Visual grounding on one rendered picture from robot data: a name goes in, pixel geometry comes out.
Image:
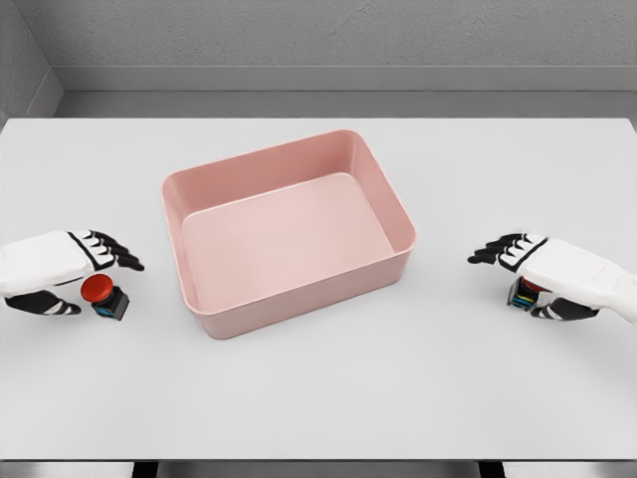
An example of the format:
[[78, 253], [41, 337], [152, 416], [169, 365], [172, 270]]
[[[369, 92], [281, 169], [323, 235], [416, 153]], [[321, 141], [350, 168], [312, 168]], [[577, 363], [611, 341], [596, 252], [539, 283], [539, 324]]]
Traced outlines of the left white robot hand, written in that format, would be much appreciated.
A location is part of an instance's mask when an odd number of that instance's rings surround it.
[[49, 289], [111, 267], [144, 270], [136, 256], [101, 231], [57, 230], [0, 244], [0, 298], [32, 315], [77, 315], [78, 305]]

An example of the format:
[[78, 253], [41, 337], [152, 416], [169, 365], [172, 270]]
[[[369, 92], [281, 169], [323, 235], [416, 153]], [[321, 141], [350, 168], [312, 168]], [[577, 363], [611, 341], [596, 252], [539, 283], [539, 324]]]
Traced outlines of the pink rectangular plastic basket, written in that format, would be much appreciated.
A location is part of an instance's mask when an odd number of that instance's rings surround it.
[[184, 303], [217, 340], [395, 283], [417, 238], [347, 129], [172, 172], [161, 199]]

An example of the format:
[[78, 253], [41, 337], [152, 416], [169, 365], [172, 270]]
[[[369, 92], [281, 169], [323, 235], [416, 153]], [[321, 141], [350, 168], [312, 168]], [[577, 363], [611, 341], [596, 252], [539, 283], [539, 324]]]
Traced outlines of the red button industrial switch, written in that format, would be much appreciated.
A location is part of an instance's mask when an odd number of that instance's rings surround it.
[[121, 321], [129, 305], [128, 295], [106, 274], [93, 274], [81, 285], [82, 298], [101, 317]]
[[510, 288], [507, 305], [528, 312], [537, 302], [540, 292], [543, 292], [543, 288], [519, 276]]

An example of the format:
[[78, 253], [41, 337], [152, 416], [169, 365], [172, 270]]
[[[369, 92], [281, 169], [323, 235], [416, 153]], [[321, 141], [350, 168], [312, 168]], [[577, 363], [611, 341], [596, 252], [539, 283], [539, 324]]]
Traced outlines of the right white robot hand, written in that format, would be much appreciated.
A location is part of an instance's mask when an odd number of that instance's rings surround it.
[[498, 265], [543, 288], [528, 313], [563, 322], [594, 318], [603, 309], [620, 316], [618, 282], [637, 277], [568, 242], [531, 233], [503, 235], [474, 251], [468, 262]]

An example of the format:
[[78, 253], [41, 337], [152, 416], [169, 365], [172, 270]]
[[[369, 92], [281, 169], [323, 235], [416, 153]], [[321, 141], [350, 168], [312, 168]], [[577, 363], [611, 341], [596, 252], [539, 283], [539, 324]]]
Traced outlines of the wide white table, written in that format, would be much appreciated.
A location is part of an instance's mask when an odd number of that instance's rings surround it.
[[[161, 186], [172, 172], [347, 129], [417, 233], [383, 289], [215, 340], [186, 307]], [[468, 256], [510, 232], [637, 272], [626, 119], [10, 119], [0, 241], [97, 229], [122, 321], [0, 306], [0, 459], [636, 459], [637, 327], [507, 305]]]

